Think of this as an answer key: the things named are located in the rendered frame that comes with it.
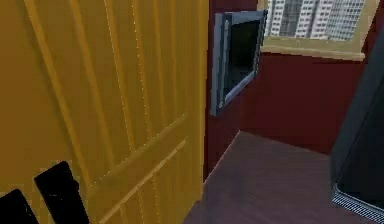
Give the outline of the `yellow wooden room door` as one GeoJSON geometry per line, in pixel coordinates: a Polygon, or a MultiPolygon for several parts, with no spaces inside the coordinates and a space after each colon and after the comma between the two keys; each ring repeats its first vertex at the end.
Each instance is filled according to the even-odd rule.
{"type": "Polygon", "coordinates": [[[0,0],[0,197],[66,161],[91,224],[183,224],[203,190],[209,0],[0,0]]]}

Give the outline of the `yellow framed window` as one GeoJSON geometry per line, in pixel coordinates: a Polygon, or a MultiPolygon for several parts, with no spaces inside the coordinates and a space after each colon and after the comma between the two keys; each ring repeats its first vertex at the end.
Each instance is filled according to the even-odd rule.
{"type": "Polygon", "coordinates": [[[258,0],[267,12],[262,50],[361,61],[381,0],[258,0]]]}

